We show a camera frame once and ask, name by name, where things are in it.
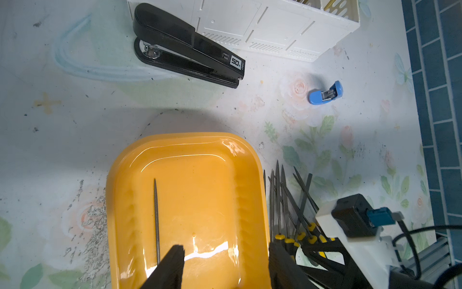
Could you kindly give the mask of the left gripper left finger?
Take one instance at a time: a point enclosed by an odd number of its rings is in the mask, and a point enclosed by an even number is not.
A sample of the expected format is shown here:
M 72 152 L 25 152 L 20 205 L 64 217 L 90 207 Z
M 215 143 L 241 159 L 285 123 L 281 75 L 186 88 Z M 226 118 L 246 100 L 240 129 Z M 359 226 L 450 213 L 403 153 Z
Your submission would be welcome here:
M 180 289 L 185 265 L 184 258 L 184 247 L 179 244 L 172 246 L 140 289 Z

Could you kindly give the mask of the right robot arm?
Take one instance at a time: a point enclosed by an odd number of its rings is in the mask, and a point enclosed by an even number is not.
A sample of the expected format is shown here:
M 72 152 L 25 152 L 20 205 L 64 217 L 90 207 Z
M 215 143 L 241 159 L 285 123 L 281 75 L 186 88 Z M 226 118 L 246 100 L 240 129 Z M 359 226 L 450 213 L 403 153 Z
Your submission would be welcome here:
M 327 202 L 315 219 L 326 241 L 302 245 L 317 264 L 302 271 L 324 289 L 442 289 L 462 274 L 442 243 L 417 254 L 412 237 L 434 226 L 408 230 L 400 212 L 374 209 L 361 194 Z

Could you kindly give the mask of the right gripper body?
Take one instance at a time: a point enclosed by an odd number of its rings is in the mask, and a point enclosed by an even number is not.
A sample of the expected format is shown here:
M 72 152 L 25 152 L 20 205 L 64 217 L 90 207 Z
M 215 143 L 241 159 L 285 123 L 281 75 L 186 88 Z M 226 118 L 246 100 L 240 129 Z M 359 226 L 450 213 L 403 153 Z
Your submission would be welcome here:
M 392 238 L 381 236 L 383 227 L 375 237 L 346 237 L 331 215 L 336 203 L 325 203 L 315 216 L 328 242 L 302 244 L 304 255 L 321 266 L 306 270 L 308 277 L 326 289 L 388 289 L 397 266 Z

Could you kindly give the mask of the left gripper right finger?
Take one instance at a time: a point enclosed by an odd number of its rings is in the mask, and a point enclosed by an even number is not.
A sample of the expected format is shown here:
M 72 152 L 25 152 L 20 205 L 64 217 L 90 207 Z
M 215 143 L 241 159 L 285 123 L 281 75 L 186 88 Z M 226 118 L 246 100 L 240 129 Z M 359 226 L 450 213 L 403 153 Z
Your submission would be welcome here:
M 272 289 L 317 289 L 280 244 L 271 242 L 268 251 Z

